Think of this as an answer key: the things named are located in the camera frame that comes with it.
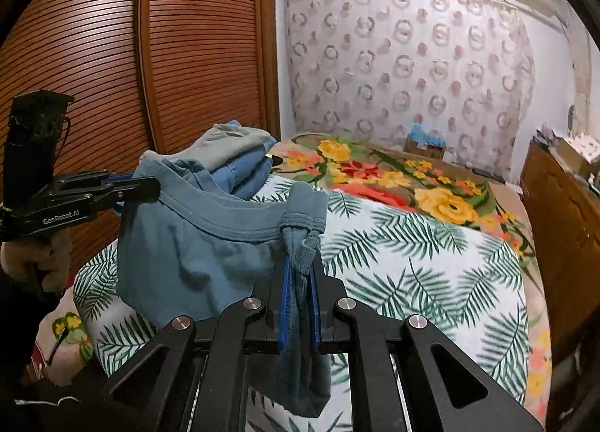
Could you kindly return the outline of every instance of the red flower print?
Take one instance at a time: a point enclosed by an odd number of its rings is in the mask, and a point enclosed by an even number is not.
[[[330,189],[335,190],[336,188],[340,188],[344,192],[354,195],[355,197],[366,198],[368,200],[373,200],[379,203],[385,203],[391,207],[396,207],[398,209],[408,210],[409,212],[414,212],[414,209],[408,206],[408,201],[406,201],[403,197],[397,195],[396,193],[382,190],[381,188],[375,188],[372,186],[365,186],[363,184],[341,184],[336,183],[331,185]]]
[[[320,154],[314,152],[314,151],[310,151],[308,153],[296,150],[296,149],[290,149],[286,154],[285,154],[286,158],[286,163],[290,168],[293,169],[306,169],[309,173],[314,174],[314,171],[316,169],[316,165],[318,163],[322,163],[325,160],[323,159],[323,156],[321,156]]]
[[[341,172],[352,178],[368,180],[369,178],[379,178],[381,170],[376,165],[363,164],[359,161],[345,161],[340,163]]]
[[[460,187],[465,195],[473,195],[473,191],[467,186],[464,180],[456,181],[456,186]]]
[[[499,213],[495,213],[494,215],[491,216],[496,222],[498,222],[498,224],[504,224],[504,222],[506,222],[506,219],[500,215]]]
[[[540,403],[538,405],[538,407],[534,410],[533,415],[535,416],[536,419],[538,419],[538,421],[543,424],[546,421],[546,413],[548,411],[548,406],[547,404],[544,403],[544,401],[542,401],[542,403]]]
[[[534,347],[529,357],[529,366],[536,371],[544,369],[546,365],[545,353],[544,347]]]

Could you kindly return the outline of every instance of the cardboard box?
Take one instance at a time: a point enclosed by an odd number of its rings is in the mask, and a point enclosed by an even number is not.
[[[416,142],[410,139],[406,141],[406,148],[404,149],[407,153],[413,155],[425,156],[431,159],[442,159],[445,149],[426,142]]]
[[[590,175],[596,174],[598,171],[599,161],[588,163],[582,154],[579,154],[568,142],[563,138],[558,139],[556,153],[562,158],[565,164],[573,170],[575,174],[583,176],[586,180]]]

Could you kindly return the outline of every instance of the black metal frame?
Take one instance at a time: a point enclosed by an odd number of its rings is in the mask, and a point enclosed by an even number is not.
[[[104,395],[153,431],[244,430],[253,353],[277,354],[284,254],[251,299],[194,323],[175,318],[113,374]],[[346,299],[314,260],[320,352],[348,353],[355,432],[406,431],[393,356],[415,432],[541,432],[517,401],[420,315],[395,320]]]
[[[41,237],[94,220],[117,202],[154,201],[160,183],[154,177],[132,178],[105,169],[58,175],[15,211],[0,211],[0,240]]]

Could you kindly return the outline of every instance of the louvered wardrobe door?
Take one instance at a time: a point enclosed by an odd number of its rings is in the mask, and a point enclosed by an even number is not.
[[[56,173],[136,167],[150,144],[136,81],[133,6],[133,0],[31,1],[0,48],[0,163],[12,98],[48,89],[76,99]],[[74,227],[73,269],[114,240],[118,228],[112,211]]]
[[[150,0],[149,41],[167,152],[215,122],[263,125],[256,0]]]

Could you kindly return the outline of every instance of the bed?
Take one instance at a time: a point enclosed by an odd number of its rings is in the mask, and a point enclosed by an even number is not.
[[[284,162],[255,200],[283,201],[298,180],[328,190],[329,274],[382,314],[424,313],[544,424],[548,317],[516,193],[457,166],[333,135],[298,135],[271,153]],[[156,332],[116,296],[116,242],[78,273],[73,300],[82,325],[70,319],[85,328],[79,342],[91,343],[107,374]],[[319,419],[291,416],[252,391],[246,430],[352,430],[346,356],[331,356],[331,364],[332,399]]]

